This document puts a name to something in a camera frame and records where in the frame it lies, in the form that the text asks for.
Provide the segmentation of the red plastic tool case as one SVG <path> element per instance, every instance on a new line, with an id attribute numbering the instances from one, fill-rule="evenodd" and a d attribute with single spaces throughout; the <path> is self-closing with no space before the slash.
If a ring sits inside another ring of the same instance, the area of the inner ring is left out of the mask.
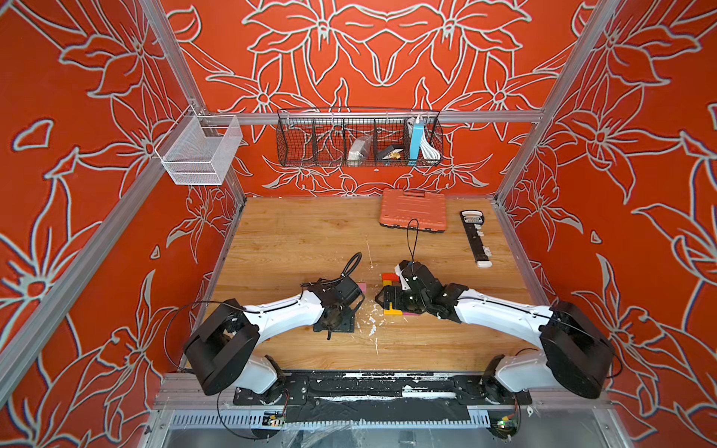
<path id="1" fill-rule="evenodd" d="M 429 233 L 443 233 L 447 229 L 446 196 L 385 189 L 379 224 L 388 228 L 413 227 Z"/>

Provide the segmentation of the silver bag in basket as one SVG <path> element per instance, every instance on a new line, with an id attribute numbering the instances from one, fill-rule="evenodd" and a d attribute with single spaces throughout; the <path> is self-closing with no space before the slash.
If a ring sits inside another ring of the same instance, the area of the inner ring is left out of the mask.
<path id="1" fill-rule="evenodd" d="M 348 167 L 360 167 L 372 155 L 373 138 L 371 136 L 358 137 L 347 154 Z"/>

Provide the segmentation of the light blue box in basket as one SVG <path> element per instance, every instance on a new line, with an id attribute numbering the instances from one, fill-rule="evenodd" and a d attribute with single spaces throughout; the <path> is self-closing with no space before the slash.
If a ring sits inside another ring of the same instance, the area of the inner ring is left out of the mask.
<path id="1" fill-rule="evenodd" d="M 418 162 L 418 158 L 420 155 L 420 149 L 421 149 L 421 142 L 424 137 L 424 128 L 425 128 L 425 126 L 422 122 L 417 122 L 412 127 L 410 146 L 409 146 L 409 158 L 408 158 L 409 166 L 415 166 L 416 163 Z"/>

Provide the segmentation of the black strip tool with white end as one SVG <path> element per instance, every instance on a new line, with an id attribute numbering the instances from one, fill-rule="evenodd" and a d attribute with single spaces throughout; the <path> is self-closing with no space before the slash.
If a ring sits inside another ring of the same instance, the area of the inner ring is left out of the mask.
<path id="1" fill-rule="evenodd" d="M 459 214 L 461 223 L 466 233 L 469 246 L 478 268 L 490 268 L 493 263 L 490 260 L 490 250 L 484 245 L 482 237 L 485 215 L 480 210 L 463 210 Z"/>

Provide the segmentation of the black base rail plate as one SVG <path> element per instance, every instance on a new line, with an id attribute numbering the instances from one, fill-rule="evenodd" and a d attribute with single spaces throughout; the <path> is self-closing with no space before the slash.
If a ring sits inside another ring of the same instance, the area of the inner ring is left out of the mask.
<path id="1" fill-rule="evenodd" d="M 468 424 L 486 427 L 532 405 L 528 392 L 499 392 L 476 373 L 415 371 L 290 371 L 266 399 L 248 389 L 233 393 L 236 406 L 274 406 L 289 423 Z"/>

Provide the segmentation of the black box in basket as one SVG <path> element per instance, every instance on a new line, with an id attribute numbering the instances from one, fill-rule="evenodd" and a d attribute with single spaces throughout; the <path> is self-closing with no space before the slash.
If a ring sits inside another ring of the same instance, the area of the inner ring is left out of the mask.
<path id="1" fill-rule="evenodd" d="M 390 145 L 386 149 L 382 149 L 377 153 L 377 162 L 399 161 L 403 158 L 404 147 L 400 145 Z"/>

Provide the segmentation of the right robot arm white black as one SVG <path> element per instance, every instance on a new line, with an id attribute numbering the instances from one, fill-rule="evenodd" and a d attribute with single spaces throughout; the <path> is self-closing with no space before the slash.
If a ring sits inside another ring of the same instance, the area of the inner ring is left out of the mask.
<path id="1" fill-rule="evenodd" d="M 615 358 L 608 338 L 570 302 L 553 306 L 519 304 L 465 285 L 444 285 L 417 261 L 402 261 L 375 302 L 386 312 L 430 314 L 486 327 L 528 343 L 530 350 L 495 356 L 485 368 L 480 388 L 492 403 L 508 401 L 523 391 L 549 388 L 597 399 Z"/>

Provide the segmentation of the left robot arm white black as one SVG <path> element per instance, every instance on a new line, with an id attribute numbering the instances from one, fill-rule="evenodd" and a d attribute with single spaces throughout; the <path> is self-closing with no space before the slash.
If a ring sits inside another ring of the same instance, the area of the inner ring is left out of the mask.
<path id="1" fill-rule="evenodd" d="M 256 356 L 256 347 L 302 327 L 319 326 L 328 336 L 342 332 L 364 300 L 364 291 L 346 274 L 302 286 L 299 294 L 270 304 L 227 300 L 190 335 L 184 355 L 207 396 L 227 388 L 272 394 L 282 383 L 280 369 L 270 358 Z"/>

